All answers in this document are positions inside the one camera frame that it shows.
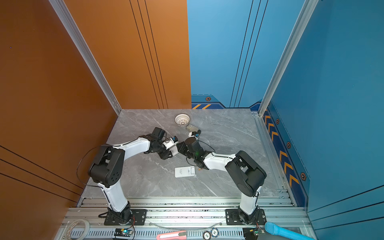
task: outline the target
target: gray marble tabletop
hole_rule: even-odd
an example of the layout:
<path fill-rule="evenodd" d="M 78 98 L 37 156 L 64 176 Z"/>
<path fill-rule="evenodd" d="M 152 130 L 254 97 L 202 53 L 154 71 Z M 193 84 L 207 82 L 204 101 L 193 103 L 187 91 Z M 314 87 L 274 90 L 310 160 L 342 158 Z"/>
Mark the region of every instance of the gray marble tabletop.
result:
<path fill-rule="evenodd" d="M 118 144 L 146 135 L 154 127 L 177 136 L 179 142 L 188 138 L 186 127 L 178 126 L 176 115 L 190 116 L 190 124 L 202 132 L 200 140 L 211 145 L 216 153 L 247 152 L 267 173 L 261 196 L 278 196 L 277 181 L 266 157 L 255 120 L 249 109 L 135 109 L 122 110 L 108 138 Z M 204 143 L 200 145 L 210 151 Z M 195 177 L 175 178 L 175 167 L 189 166 L 185 156 L 162 160 L 157 153 L 138 154 L 124 162 L 120 179 L 126 197 L 240 197 L 240 191 L 227 172 L 198 170 Z M 83 197 L 103 197 L 99 188 L 86 187 Z"/>

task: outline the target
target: blue handle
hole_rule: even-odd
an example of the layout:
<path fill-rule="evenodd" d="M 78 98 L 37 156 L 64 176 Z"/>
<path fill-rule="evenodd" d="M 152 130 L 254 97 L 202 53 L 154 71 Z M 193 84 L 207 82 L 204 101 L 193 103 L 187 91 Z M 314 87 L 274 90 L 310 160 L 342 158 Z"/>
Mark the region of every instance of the blue handle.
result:
<path fill-rule="evenodd" d="M 275 225 L 271 222 L 267 222 L 265 224 L 265 231 L 272 235 L 279 235 L 282 237 L 286 237 L 292 240 L 314 240 L 313 238 L 295 233 L 293 231 L 289 231 L 285 228 L 279 227 L 278 225 Z"/>

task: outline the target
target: pink utility knife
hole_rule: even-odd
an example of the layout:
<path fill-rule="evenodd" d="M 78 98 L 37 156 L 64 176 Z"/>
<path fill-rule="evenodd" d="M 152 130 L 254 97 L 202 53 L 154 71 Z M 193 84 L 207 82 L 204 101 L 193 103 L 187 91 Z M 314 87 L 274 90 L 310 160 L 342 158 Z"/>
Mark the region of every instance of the pink utility knife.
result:
<path fill-rule="evenodd" d="M 168 232 L 168 233 L 158 234 L 156 239 L 157 240 L 172 240 L 172 239 L 186 240 L 187 231 Z"/>

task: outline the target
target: basket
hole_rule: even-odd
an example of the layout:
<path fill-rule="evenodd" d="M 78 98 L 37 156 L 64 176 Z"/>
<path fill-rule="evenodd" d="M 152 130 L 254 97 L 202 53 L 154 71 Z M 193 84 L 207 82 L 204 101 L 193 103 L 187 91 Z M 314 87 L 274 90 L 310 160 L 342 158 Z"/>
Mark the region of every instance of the basket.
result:
<path fill-rule="evenodd" d="M 187 114 L 179 114 L 175 117 L 175 123 L 179 126 L 185 126 L 189 123 L 189 116 Z"/>

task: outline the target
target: orange wall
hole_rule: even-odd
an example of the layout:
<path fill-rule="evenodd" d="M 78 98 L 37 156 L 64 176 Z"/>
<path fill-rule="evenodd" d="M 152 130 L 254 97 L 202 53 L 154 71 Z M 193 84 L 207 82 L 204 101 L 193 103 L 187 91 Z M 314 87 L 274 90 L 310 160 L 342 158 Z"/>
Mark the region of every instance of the orange wall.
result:
<path fill-rule="evenodd" d="M 48 0 L 1 1 L 0 30 L 1 239 L 50 240 L 117 115 Z"/>
<path fill-rule="evenodd" d="M 186 0 L 65 0 L 123 109 L 191 107 Z"/>

